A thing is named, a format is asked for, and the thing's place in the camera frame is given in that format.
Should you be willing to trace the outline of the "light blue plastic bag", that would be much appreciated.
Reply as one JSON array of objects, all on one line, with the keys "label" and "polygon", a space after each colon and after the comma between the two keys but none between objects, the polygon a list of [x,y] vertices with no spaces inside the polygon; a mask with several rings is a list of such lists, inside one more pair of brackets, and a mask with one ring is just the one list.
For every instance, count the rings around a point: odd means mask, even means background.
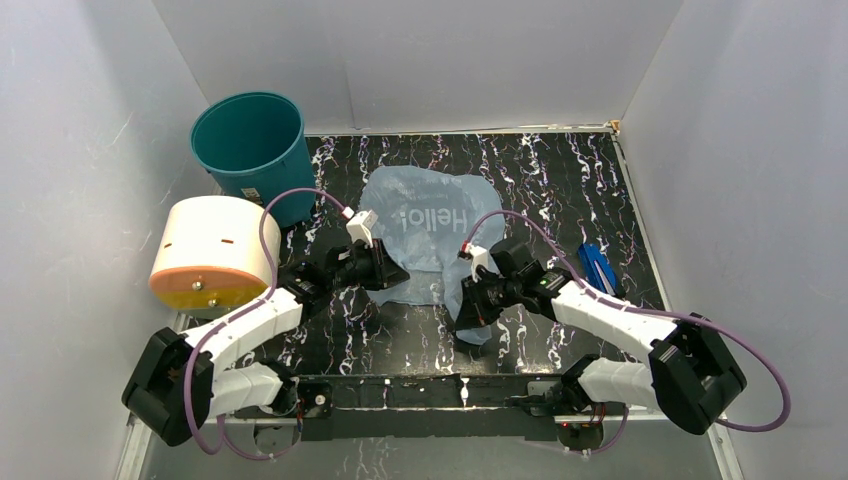
[{"label": "light blue plastic bag", "polygon": [[372,233],[410,275],[395,287],[370,292],[369,298],[379,305],[442,305],[458,321],[461,281],[471,275],[470,263],[458,252],[474,224],[502,208],[493,185],[477,175],[384,166],[369,176],[359,208],[378,215]]}]

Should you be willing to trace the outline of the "blue stapler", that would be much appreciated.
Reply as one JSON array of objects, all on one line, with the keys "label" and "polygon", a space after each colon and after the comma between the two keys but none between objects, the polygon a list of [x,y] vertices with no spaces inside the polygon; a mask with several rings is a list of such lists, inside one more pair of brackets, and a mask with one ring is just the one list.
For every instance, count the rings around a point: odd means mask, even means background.
[{"label": "blue stapler", "polygon": [[625,297],[625,290],[618,275],[597,245],[583,243],[578,247],[577,253],[591,286],[615,298]]}]

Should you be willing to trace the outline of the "cream orange round container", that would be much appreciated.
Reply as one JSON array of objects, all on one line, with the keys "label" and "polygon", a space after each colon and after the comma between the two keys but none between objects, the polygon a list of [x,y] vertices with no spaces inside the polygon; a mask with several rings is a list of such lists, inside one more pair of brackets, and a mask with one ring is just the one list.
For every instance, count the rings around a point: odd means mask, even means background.
[{"label": "cream orange round container", "polygon": [[208,195],[171,208],[148,285],[166,306],[202,318],[264,293],[279,262],[281,229],[248,200]]}]

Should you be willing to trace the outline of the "teal plastic trash bin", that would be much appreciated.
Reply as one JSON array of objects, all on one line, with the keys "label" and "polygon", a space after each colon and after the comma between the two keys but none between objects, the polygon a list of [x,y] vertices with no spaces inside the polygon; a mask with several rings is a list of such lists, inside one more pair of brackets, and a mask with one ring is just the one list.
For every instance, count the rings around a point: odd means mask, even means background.
[{"label": "teal plastic trash bin", "polygon": [[194,122],[189,143],[226,195],[266,207],[294,188],[314,188],[316,175],[300,109],[272,92],[218,101]]}]

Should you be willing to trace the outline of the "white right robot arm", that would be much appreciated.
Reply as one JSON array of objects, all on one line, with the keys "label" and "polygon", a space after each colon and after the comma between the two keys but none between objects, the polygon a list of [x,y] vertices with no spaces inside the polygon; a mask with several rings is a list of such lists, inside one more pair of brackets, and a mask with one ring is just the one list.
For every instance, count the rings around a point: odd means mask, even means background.
[{"label": "white right robot arm", "polygon": [[546,268],[527,247],[504,239],[492,249],[466,243],[469,262],[454,322],[464,342],[515,305],[558,324],[591,333],[633,356],[613,361],[587,354],[543,393],[512,405],[533,414],[587,414],[605,403],[661,411],[682,430],[700,435],[746,388],[747,379],[719,334],[664,314],[635,313],[629,304],[580,281],[568,270]]}]

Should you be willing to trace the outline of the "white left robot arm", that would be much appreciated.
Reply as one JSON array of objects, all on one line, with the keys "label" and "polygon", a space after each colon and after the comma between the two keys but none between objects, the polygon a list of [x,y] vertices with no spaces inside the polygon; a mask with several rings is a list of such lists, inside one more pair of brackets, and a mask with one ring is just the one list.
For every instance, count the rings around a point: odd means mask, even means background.
[{"label": "white left robot arm", "polygon": [[195,437],[210,418],[246,408],[299,413],[299,380],[287,367],[268,360],[237,367],[236,361],[321,313],[339,290],[387,290],[409,278],[379,239],[332,248],[321,266],[281,267],[275,288],[248,304],[200,327],[154,333],[121,402],[169,446]]}]

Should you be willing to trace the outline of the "black front mounting rail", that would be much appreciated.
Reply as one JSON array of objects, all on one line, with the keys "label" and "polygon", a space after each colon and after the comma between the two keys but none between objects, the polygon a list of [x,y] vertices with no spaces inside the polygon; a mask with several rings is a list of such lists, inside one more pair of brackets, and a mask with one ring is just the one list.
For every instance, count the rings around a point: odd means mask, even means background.
[{"label": "black front mounting rail", "polygon": [[558,374],[304,376],[275,415],[253,407],[239,420],[261,427],[301,426],[307,441],[354,438],[518,437],[598,443],[624,407],[567,405]]}]

